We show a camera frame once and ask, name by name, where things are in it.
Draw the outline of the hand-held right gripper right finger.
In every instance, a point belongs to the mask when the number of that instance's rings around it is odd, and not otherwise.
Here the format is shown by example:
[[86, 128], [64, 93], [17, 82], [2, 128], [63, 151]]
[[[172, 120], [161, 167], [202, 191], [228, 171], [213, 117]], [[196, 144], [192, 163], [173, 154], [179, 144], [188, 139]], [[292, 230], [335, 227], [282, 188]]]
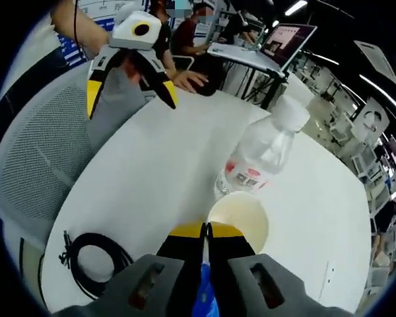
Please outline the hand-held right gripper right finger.
[[267, 254], [256, 254], [240, 230], [210, 222], [211, 284], [221, 316], [348, 316], [306, 294], [304, 282]]

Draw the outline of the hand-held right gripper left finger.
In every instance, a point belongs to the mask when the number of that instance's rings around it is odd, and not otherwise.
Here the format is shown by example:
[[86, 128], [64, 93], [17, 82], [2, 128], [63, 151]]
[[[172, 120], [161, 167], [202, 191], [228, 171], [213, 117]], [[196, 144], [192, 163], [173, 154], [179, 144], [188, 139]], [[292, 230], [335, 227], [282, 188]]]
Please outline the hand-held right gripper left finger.
[[[85, 233], [71, 240], [65, 233], [65, 251], [59, 259], [92, 302], [69, 306], [56, 316], [192, 316], [206, 229], [205, 223], [179, 225], [156, 254], [136, 261], [103, 234]], [[112, 259], [114, 268], [106, 281], [90, 278], [79, 265], [79, 253], [87, 246], [102, 249]]]

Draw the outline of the person's left hand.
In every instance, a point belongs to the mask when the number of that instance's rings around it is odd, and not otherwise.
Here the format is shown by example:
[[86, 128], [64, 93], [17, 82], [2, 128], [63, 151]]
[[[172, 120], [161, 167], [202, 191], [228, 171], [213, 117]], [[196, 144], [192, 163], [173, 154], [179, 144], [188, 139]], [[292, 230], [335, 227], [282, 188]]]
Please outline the person's left hand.
[[136, 63], [132, 60], [133, 52], [127, 50], [124, 52], [123, 61], [121, 63], [121, 69], [127, 75], [132, 85], [138, 85], [142, 79], [142, 73], [138, 69]]

